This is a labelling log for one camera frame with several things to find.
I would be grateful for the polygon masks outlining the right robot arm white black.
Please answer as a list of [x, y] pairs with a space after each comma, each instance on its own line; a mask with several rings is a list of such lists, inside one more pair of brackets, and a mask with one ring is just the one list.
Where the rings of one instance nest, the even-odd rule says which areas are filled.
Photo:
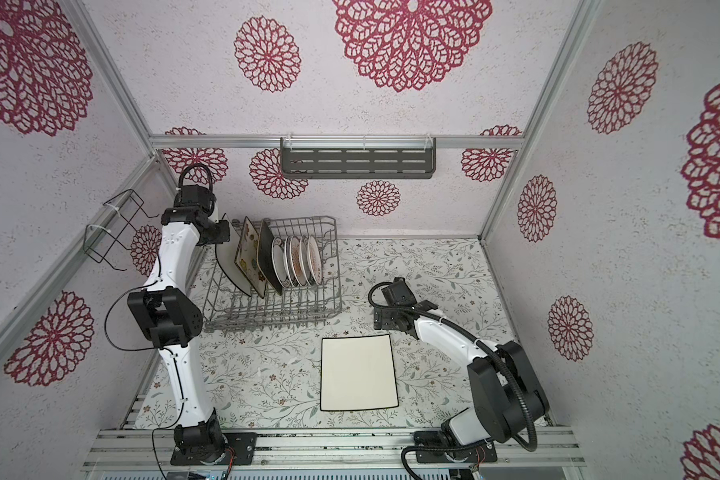
[[405, 333], [466, 369], [472, 404], [443, 423], [447, 441], [475, 448], [488, 441], [513, 440], [526, 451], [537, 450], [536, 421], [550, 405], [519, 343], [479, 338], [436, 304], [417, 300], [402, 277], [374, 285], [367, 300], [376, 330]]

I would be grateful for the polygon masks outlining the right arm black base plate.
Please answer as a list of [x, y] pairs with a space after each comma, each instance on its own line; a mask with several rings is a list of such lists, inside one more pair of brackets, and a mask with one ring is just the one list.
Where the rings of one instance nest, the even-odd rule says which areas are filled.
[[442, 431], [416, 431], [413, 434], [416, 461], [421, 464], [495, 463], [498, 455], [491, 440], [461, 445]]

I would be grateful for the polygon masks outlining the white square plate black rim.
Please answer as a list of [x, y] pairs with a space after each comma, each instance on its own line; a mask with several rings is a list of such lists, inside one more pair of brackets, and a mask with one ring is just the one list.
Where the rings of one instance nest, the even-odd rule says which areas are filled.
[[322, 339], [321, 411], [370, 411], [398, 406], [389, 334]]

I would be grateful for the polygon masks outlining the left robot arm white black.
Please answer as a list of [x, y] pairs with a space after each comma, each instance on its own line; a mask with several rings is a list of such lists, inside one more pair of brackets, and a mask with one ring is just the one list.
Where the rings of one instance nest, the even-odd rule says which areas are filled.
[[226, 437], [211, 405], [195, 342], [202, 333], [203, 314], [185, 293], [195, 248], [229, 238], [229, 224], [218, 219], [214, 208], [210, 188], [178, 188], [173, 205], [161, 216], [161, 243], [150, 276], [127, 297], [130, 312], [168, 372], [177, 409], [172, 427], [175, 465], [214, 464], [226, 453]]

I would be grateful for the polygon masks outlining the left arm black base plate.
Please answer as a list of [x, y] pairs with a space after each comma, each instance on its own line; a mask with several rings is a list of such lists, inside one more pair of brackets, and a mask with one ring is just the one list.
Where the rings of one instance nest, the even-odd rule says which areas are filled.
[[248, 466], [253, 462], [258, 435], [256, 433], [225, 432], [219, 445], [176, 447], [171, 466]]

